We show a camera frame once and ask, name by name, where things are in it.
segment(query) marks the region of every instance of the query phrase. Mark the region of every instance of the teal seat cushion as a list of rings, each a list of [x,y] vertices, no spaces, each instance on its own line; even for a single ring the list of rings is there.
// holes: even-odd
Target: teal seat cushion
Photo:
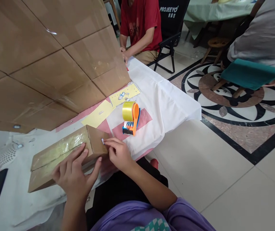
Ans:
[[[275,80],[275,67],[236,59],[222,72],[221,78],[240,87],[257,90]]]

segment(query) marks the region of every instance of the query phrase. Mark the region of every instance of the gray shirt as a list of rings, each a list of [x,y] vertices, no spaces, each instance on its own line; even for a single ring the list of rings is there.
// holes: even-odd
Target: gray shirt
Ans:
[[[230,46],[227,58],[275,67],[275,0],[265,0],[249,28]]]

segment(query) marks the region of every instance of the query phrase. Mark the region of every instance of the red shirt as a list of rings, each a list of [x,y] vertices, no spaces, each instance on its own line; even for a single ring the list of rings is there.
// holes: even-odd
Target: red shirt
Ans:
[[[134,0],[132,6],[128,5],[128,0],[122,1],[120,33],[130,36],[131,46],[152,27],[155,28],[153,40],[142,51],[158,50],[162,42],[159,0]]]

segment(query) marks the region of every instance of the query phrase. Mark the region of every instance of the yellow paper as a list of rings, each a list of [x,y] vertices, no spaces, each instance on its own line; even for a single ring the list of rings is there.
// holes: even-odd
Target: yellow paper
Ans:
[[[114,111],[112,104],[104,100],[92,113],[83,121],[84,126],[89,125],[97,128]]]
[[[119,97],[121,97],[120,95],[122,93],[125,93],[124,96],[122,96],[121,99],[119,99]],[[123,89],[121,89],[120,91],[117,91],[116,93],[114,93],[113,95],[111,95],[109,97],[109,99],[111,100],[111,103],[113,105],[113,108],[117,107],[118,105],[122,104],[125,102],[125,99],[131,99],[134,96],[139,95],[141,92],[140,90],[137,88],[137,86],[135,84],[131,84]]]

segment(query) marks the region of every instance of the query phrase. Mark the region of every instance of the orange tape dispenser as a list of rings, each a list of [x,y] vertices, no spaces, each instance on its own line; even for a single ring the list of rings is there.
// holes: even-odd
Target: orange tape dispenser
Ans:
[[[122,127],[122,133],[135,136],[138,121],[140,120],[140,108],[134,101],[124,102],[122,107],[122,117],[124,118],[124,126]]]

